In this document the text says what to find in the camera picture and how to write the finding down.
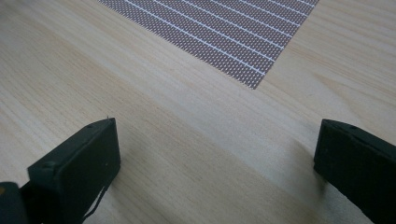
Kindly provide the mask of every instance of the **wooden table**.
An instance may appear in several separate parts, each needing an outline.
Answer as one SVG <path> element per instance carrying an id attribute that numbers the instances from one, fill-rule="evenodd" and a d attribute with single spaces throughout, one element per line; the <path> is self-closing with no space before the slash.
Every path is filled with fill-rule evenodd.
<path id="1" fill-rule="evenodd" d="M 320 0 L 253 91 L 95 0 L 0 1 L 0 180 L 114 117 L 86 223 L 371 223 L 313 167 L 322 119 L 396 144 L 396 3 Z"/>

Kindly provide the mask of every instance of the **patterned mat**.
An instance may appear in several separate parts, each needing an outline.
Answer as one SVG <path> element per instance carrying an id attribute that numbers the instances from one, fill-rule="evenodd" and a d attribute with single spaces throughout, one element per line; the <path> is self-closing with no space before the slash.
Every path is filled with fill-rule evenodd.
<path id="1" fill-rule="evenodd" d="M 99 0 L 255 89 L 318 0 Z"/>

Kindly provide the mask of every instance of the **white stripe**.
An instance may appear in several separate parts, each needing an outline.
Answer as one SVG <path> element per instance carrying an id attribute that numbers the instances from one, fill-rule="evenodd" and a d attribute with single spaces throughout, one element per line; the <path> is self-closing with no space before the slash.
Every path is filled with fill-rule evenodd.
<path id="1" fill-rule="evenodd" d="M 218 15 L 216 15 L 216 14 L 213 14 L 212 12 L 210 12 L 210 11 L 204 9 L 204 8 L 198 7 L 198 6 L 194 5 L 193 3 L 187 2 L 186 0 L 181 0 L 181 1 L 183 1 L 183 2 L 185 2 L 185 3 L 187 3 L 187 4 L 189 4 L 189 5 L 191 5 L 191 6 L 193 6 L 193 7 L 196 7 L 196 8 L 198 8 L 198 9 L 200 9 L 200 10 L 206 12 L 207 14 L 212 15 L 212 16 L 218 18 L 219 20 L 228 22 L 228 23 L 230 23 L 231 25 L 236 26 L 237 28 L 239 28 L 239 29 L 241 29 L 241 30 L 243 30 L 243 31 L 245 31 L 245 32 L 247 32 L 247 33 L 249 33 L 249 34 L 258 37 L 259 39 L 261 39 L 261 40 L 263 40 L 263 41 L 265 41 L 265 42 L 267 42 L 267 43 L 269 43 L 269 44 L 272 44 L 272 45 L 276 46 L 276 47 L 279 48 L 279 49 L 283 49 L 283 47 L 280 46 L 280 45 L 278 45 L 277 43 L 274 43 L 274 42 L 272 42 L 271 40 L 269 40 L 269 39 L 267 39 L 267 38 L 264 38 L 264 37 L 262 37 L 262 36 L 260 36 L 260 35 L 257 35 L 257 34 L 251 32 L 251 31 L 245 29 L 244 27 L 239 26 L 238 24 L 235 24 L 235 23 L 233 23 L 233 22 L 231 22 L 231 21 L 227 21 L 227 20 L 223 19 L 222 17 L 220 17 L 220 16 L 218 16 Z"/>
<path id="2" fill-rule="evenodd" d="M 199 22 L 199 21 L 196 21 L 194 18 L 191 18 L 191 17 L 189 17 L 189 16 L 187 16 L 187 15 L 184 15 L 183 13 L 181 13 L 181 12 L 179 12 L 179 11 L 177 11 L 177 10 L 175 10 L 175 9 L 173 9 L 173 8 L 171 8 L 171 7 L 169 7 L 169 6 L 165 5 L 165 4 L 163 4 L 163 3 L 161 3 L 161 2 L 158 2 L 157 0 L 153 0 L 153 1 L 154 1 L 154 2 L 157 2 L 158 4 L 161 4 L 162 6 L 164 6 L 164 7 L 166 7 L 166 8 L 169 8 L 170 10 L 176 12 L 177 14 L 180 14 L 181 16 L 183 16 L 183 17 L 185 17 L 185 18 L 187 18 L 187 19 L 189 19 L 189 20 L 191 20 L 191 21 L 194 21 L 194 22 L 196 22 L 196 23 L 198 23 L 198 24 L 204 26 L 206 29 L 209 29 L 209 30 L 213 31 L 213 32 L 215 32 L 216 34 L 225 37 L 226 39 L 233 41 L 234 43 L 236 43 L 236 44 L 238 44 L 238 45 L 240 45 L 240 46 L 242 46 L 242 47 L 244 47 L 244 48 L 246 48 L 246 49 L 249 49 L 249 50 L 251 50 L 251 51 L 253 51 L 253 52 L 255 52 L 255 53 L 261 55 L 262 57 L 264 57 L 264 58 L 270 60 L 271 62 L 274 62 L 274 61 L 275 61 L 274 59 L 268 57 L 267 55 L 262 54 L 261 52 L 258 52 L 257 50 L 252 49 L 251 47 L 246 46 L 245 44 L 243 44 L 243 43 L 241 43 L 241 42 L 239 42 L 239 41 L 237 41 L 237 40 L 235 40 L 235 39 L 232 39 L 232 38 L 230 38 L 229 36 L 227 36 L 227 35 L 225 35 L 225 34 L 219 32 L 219 31 L 217 31 L 217 30 L 215 30 L 215 29 L 213 29 L 213 28 L 211 28 L 211 27 L 209 27 L 209 26 L 207 26 L 207 25 L 205 25 L 205 24 L 203 24 L 203 23 L 201 23 L 201 22 Z"/>
<path id="3" fill-rule="evenodd" d="M 265 10 L 265 9 L 263 9 L 263 8 L 257 7 L 257 6 L 255 6 L 255 5 L 249 3 L 249 2 L 245 2 L 245 1 L 243 1 L 243 0 L 239 0 L 239 1 L 240 1 L 240 2 L 243 2 L 243 3 L 247 4 L 247 5 L 249 5 L 249 6 L 251 6 L 251 7 L 255 7 L 255 8 L 257 8 L 258 10 L 261 10 L 261 11 L 263 11 L 263 12 L 266 12 L 266 13 L 272 15 L 272 16 L 275 16 L 275 17 L 277 17 L 278 19 L 281 19 L 282 21 L 285 21 L 285 22 L 288 22 L 288 23 L 290 23 L 290 24 L 292 24 L 292 25 L 295 25 L 295 26 L 297 26 L 297 27 L 300 27 L 300 24 L 297 24 L 297 23 L 295 23 L 294 21 L 289 21 L 288 19 L 285 19 L 285 18 L 283 18 L 283 17 L 281 17 L 281 16 L 279 16 L 279 15 L 276 15 L 274 12 L 267 11 L 267 10 Z"/>
<path id="4" fill-rule="evenodd" d="M 252 17 L 249 17 L 248 15 L 246 15 L 246 14 L 244 14 L 244 13 L 240 12 L 240 11 L 237 11 L 237 10 L 235 10 L 235 9 L 231 8 L 231 7 L 224 6 L 223 4 L 221 4 L 221 3 L 218 3 L 218 2 L 216 2 L 216 1 L 213 1 L 213 0 L 209 0 L 209 1 L 211 1 L 211 2 L 213 2 L 213 3 L 215 3 L 215 4 L 218 4 L 219 6 L 225 7 L 225 8 L 227 8 L 227 9 L 229 9 L 229 10 L 233 11 L 233 12 L 236 12 L 236 13 L 238 13 L 238 14 L 240 14 L 240 15 L 244 16 L 244 17 L 247 17 L 247 18 L 249 18 L 249 19 L 251 19 L 251 20 L 253 20 L 253 21 L 255 21 L 255 22 L 258 22 L 259 24 L 262 24 L 262 25 L 264 25 L 264 26 L 266 26 L 266 27 L 268 27 L 268 28 L 270 28 L 270 29 L 272 29 L 272 30 L 275 30 L 275 31 L 277 31 L 277 32 L 281 33 L 282 35 L 285 35 L 285 36 L 287 36 L 287 37 L 290 37 L 290 38 L 292 38 L 292 36 L 291 36 L 291 35 L 289 35 L 289 34 L 286 34 L 285 32 L 283 32 L 283 31 L 280 31 L 279 29 L 276 29 L 275 27 L 273 27 L 273 26 L 270 26 L 270 25 L 266 24 L 265 22 L 258 21 L 258 20 L 254 19 L 254 18 L 252 18 Z"/>
<path id="5" fill-rule="evenodd" d="M 198 41 L 200 41 L 200 42 L 202 42 L 202 43 L 208 45 L 210 48 L 215 49 L 215 50 L 217 50 L 217 51 L 219 51 L 219 52 L 221 52 L 221 53 L 227 55 L 228 57 L 230 57 L 230 58 L 232 58 L 232 59 L 238 61 L 239 63 L 243 64 L 244 66 L 246 66 L 246 67 L 248 67 L 248 68 L 250 68 L 250 69 L 252 69 L 252 70 L 254 70 L 254 71 L 256 71 L 256 72 L 258 72 L 258 73 L 260 73 L 260 74 L 262 74 L 262 76 L 265 75 L 265 73 L 262 72 L 262 71 L 260 71 L 259 69 L 257 69 L 257 68 L 255 68 L 255 67 L 251 66 L 251 65 L 248 64 L 248 63 L 245 63 L 245 62 L 241 61 L 240 59 L 238 59 L 238 58 L 234 57 L 233 55 L 231 55 L 231 54 L 229 54 L 229 53 L 223 51 L 222 49 L 218 49 L 217 47 L 215 47 L 215 46 L 213 46 L 213 45 L 211 45 L 211 44 L 205 42 L 204 40 L 202 40 L 202 39 L 196 37 L 195 35 L 189 34 L 188 32 L 186 32 L 186 31 L 184 31 L 184 30 L 178 28 L 177 26 L 175 26 L 174 24 L 170 23 L 169 21 L 166 21 L 166 20 L 162 19 L 161 17 L 158 17 L 158 16 L 156 16 L 155 14 L 152 14 L 151 12 L 145 10 L 144 8 L 142 8 L 142 7 L 140 7 L 140 6 L 136 5 L 136 4 L 134 4 L 134 3 L 132 3 L 132 2 L 129 2 L 128 0 L 123 0 L 123 1 L 126 2 L 126 3 L 128 3 L 128 4 L 130 4 L 130 5 L 132 5 L 132 6 L 134 6 L 134 7 L 139 8 L 140 10 L 142 10 L 142 11 L 148 13 L 150 16 L 155 17 L 156 19 L 158 19 L 158 20 L 160 20 L 160 21 L 163 21 L 163 22 L 165 22 L 166 24 L 168 24 L 168 25 L 170 25 L 170 26 L 176 28 L 177 30 L 179 30 L 179 31 L 182 32 L 183 34 L 189 35 L 190 37 L 192 37 L 192 38 L 194 38 L 194 39 L 196 39 L 196 40 L 198 40 Z"/>
<path id="6" fill-rule="evenodd" d="M 311 7 L 314 7 L 314 6 L 315 6 L 315 5 L 312 5 L 312 4 L 307 3 L 307 2 L 305 2 L 305 1 L 302 1 L 302 0 L 297 0 L 297 2 L 301 2 L 301 3 L 306 4 L 306 5 L 308 5 L 308 6 L 311 6 Z"/>
<path id="7" fill-rule="evenodd" d="M 300 15 L 302 15 L 302 16 L 305 16 L 305 17 L 307 17 L 308 15 L 306 15 L 305 13 L 303 13 L 303 12 L 301 12 L 301 11 L 297 11 L 296 9 L 294 9 L 294 8 L 291 8 L 291 7 L 288 7 L 288 6 L 285 6 L 285 5 L 283 5 L 283 4 L 280 4 L 280 3 L 278 3 L 278 2 L 276 2 L 276 1 L 273 1 L 273 0 L 267 0 L 268 2 L 272 2 L 272 3 L 274 3 L 274 4 L 277 4 L 278 6 L 280 6 L 280 7 L 284 7 L 284 8 L 287 8 L 288 10 L 290 10 L 290 11 L 293 11 L 293 12 L 295 12 L 295 13 L 297 13 L 297 14 L 300 14 Z"/>

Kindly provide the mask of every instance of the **black rubber pad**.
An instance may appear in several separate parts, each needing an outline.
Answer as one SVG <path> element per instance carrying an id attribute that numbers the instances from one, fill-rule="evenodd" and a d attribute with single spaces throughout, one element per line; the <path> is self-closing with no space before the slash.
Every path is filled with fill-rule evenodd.
<path id="1" fill-rule="evenodd" d="M 396 146 L 324 119 L 314 160 L 314 169 L 374 223 L 396 223 Z"/>

